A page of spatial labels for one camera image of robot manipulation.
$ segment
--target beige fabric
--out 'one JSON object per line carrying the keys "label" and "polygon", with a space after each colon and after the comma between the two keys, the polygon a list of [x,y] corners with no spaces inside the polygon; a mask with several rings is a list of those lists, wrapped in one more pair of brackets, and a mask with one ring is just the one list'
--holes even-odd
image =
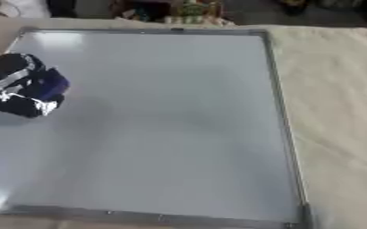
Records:
{"label": "beige fabric", "polygon": [[[0,18],[0,54],[23,25],[102,29],[165,27],[124,20]],[[367,29],[258,28],[268,29],[273,37],[294,143],[318,228],[367,228]],[[0,218],[0,228],[136,227],[5,217]]]}

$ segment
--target dark cloth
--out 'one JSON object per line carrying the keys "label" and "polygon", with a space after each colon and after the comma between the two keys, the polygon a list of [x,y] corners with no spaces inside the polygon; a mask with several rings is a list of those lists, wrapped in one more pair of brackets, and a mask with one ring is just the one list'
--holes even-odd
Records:
{"label": "dark cloth", "polygon": [[76,18],[76,0],[47,0],[52,17]]}

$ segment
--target whiteboard frame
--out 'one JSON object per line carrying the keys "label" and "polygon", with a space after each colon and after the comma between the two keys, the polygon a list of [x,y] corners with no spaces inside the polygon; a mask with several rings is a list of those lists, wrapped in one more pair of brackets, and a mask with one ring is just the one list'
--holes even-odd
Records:
{"label": "whiteboard frame", "polygon": [[118,29],[118,30],[58,30],[23,28],[14,42],[6,49],[6,53],[13,50],[18,41],[28,33],[105,33],[105,34],[165,34],[165,35],[228,35],[228,36],[257,36],[263,40],[266,57],[269,65],[271,88],[277,108],[280,132],[284,140],[287,166],[291,174],[291,186],[298,199],[298,222],[270,222],[256,220],[238,220],[228,218],[214,218],[203,216],[172,216],[149,213],[136,213],[110,210],[90,210],[83,208],[33,207],[33,206],[5,206],[0,209],[0,215],[11,216],[38,216],[54,219],[78,219],[84,221],[139,224],[139,225],[172,225],[172,226],[213,226],[213,227],[244,227],[254,229],[283,229],[310,227],[310,209],[303,188],[303,179],[296,158],[292,133],[286,116],[285,101],[283,98],[280,80],[277,74],[271,38],[266,30],[188,30],[172,29]]}

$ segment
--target cream tablecloth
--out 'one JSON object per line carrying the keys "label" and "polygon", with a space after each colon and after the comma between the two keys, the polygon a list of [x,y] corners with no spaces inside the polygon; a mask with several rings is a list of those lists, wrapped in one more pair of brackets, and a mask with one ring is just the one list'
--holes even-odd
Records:
{"label": "cream tablecloth", "polygon": [[[0,54],[23,26],[165,28],[133,21],[0,17]],[[317,228],[367,228],[367,29],[245,26],[272,34],[278,73]],[[135,226],[0,216],[0,229],[133,229]]]}

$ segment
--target whiteboard surface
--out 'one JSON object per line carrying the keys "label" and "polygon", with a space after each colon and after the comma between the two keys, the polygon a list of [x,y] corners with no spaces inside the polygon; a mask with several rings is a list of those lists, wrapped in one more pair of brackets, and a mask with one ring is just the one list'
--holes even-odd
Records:
{"label": "whiteboard surface", "polygon": [[296,222],[261,37],[32,32],[12,51],[72,87],[47,118],[0,114],[0,207]]}

